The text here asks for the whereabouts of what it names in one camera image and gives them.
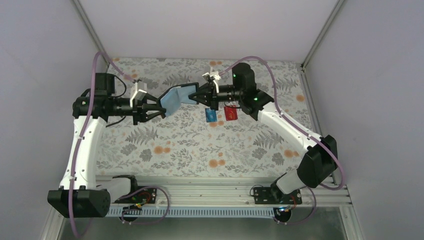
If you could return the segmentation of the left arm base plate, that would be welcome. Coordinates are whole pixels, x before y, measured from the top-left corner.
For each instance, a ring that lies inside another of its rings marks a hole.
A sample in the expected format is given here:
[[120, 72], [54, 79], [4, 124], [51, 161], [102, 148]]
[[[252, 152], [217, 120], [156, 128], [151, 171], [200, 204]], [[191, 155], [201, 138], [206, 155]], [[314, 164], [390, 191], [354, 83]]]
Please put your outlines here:
[[114, 204], [154, 204], [158, 189], [155, 187], [139, 187], [131, 192], [129, 197], [121, 197]]

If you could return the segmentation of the blue credit card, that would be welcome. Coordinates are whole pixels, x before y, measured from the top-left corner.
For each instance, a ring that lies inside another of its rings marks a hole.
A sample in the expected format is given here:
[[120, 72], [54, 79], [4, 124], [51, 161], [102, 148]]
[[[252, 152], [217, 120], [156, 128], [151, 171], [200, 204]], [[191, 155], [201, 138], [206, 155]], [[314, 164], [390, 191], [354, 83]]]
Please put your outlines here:
[[211, 108], [205, 109], [205, 118], [207, 123], [215, 123], [217, 122], [217, 113], [216, 110]]

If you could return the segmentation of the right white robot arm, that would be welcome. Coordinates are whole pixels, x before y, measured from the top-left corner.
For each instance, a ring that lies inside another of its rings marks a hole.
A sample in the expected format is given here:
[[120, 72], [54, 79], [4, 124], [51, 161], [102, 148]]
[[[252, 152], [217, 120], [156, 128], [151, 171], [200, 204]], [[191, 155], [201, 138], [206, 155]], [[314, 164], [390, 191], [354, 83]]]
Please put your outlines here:
[[190, 100], [217, 110], [220, 102], [237, 101], [241, 110], [254, 120], [274, 130], [291, 144], [302, 160], [297, 169], [290, 170], [272, 184], [271, 198], [284, 203], [294, 190], [316, 188], [337, 168], [337, 142], [331, 136], [323, 137], [310, 131], [277, 106], [275, 97], [260, 90], [255, 72], [247, 63], [238, 63], [231, 69], [232, 84], [219, 85], [220, 75], [205, 73], [206, 83], [190, 94]]

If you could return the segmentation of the black leather card holder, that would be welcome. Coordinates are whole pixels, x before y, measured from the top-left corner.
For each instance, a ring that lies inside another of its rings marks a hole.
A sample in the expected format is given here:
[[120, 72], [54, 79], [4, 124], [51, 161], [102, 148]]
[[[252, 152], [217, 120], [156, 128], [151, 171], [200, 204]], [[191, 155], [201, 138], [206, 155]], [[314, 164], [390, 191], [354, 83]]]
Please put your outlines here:
[[165, 109], [162, 114], [163, 118], [174, 114], [182, 104], [198, 105], [199, 103], [189, 98], [198, 91], [199, 84], [197, 82], [186, 83], [170, 87], [158, 100], [158, 103]]

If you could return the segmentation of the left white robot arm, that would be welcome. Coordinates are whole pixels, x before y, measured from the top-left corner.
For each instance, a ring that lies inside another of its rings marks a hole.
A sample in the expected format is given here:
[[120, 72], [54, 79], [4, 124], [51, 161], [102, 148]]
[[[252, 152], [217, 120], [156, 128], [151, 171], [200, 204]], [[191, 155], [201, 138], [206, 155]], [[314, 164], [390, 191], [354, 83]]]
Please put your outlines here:
[[133, 175], [118, 175], [107, 183], [97, 183], [101, 137], [110, 117], [131, 117], [137, 125], [164, 115], [166, 109], [148, 93], [131, 98], [115, 96], [115, 80], [111, 73], [95, 73], [91, 88], [72, 105], [74, 136], [68, 164], [58, 189], [47, 195], [48, 203], [65, 218], [103, 218], [120, 198], [131, 203], [139, 197]]

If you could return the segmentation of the red credit card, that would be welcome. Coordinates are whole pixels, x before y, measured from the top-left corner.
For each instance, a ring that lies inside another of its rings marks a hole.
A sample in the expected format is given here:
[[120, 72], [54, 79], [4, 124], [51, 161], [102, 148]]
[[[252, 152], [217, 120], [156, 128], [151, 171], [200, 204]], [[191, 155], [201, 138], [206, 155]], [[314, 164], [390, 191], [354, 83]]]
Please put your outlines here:
[[225, 106], [224, 114], [226, 121], [235, 121], [238, 119], [238, 107], [235, 105]]

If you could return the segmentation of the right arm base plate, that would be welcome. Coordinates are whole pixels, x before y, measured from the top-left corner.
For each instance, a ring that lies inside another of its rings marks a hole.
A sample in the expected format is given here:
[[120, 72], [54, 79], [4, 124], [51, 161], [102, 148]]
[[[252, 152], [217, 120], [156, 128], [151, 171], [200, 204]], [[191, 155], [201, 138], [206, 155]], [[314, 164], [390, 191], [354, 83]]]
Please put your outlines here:
[[254, 198], [256, 205], [297, 205], [303, 203], [299, 189], [285, 194], [276, 186], [266, 187], [257, 184], [250, 189], [249, 195]]

